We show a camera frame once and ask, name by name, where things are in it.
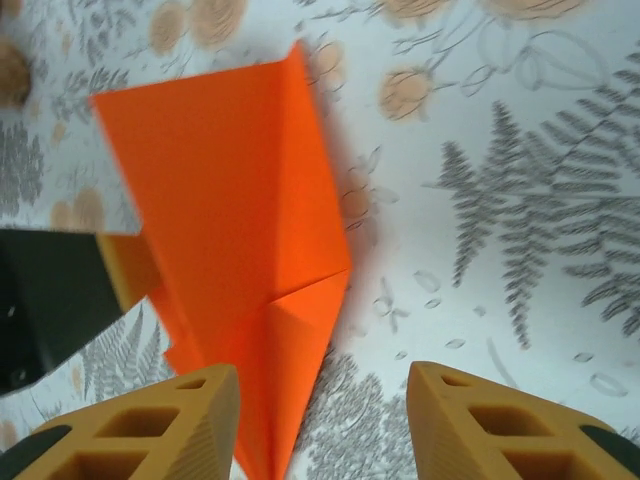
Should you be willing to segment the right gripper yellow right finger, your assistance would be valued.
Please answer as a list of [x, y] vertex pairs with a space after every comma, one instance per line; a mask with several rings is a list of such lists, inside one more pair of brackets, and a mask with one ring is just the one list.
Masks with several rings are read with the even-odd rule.
[[434, 362], [412, 363], [419, 480], [640, 480], [640, 447], [583, 412]]

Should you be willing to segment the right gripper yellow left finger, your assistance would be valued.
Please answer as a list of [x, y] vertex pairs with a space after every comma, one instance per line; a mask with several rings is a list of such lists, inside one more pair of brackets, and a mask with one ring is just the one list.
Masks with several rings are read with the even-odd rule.
[[228, 480], [239, 411], [235, 367], [205, 367], [46, 422], [0, 480]]

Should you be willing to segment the orange paper sheet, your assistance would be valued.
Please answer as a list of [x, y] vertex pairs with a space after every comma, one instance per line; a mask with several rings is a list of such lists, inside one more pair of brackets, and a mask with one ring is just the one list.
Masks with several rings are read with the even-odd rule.
[[92, 103], [159, 272], [168, 363], [235, 366], [236, 459], [284, 480], [351, 267], [302, 45]]

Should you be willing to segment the floral printed table mat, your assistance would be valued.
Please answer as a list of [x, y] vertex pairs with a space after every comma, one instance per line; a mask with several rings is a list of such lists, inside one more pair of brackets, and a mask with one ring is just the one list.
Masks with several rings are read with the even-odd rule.
[[0, 228], [137, 231], [93, 97], [302, 42], [352, 268], [285, 480], [416, 480], [418, 360], [640, 441], [640, 0], [0, 1]]

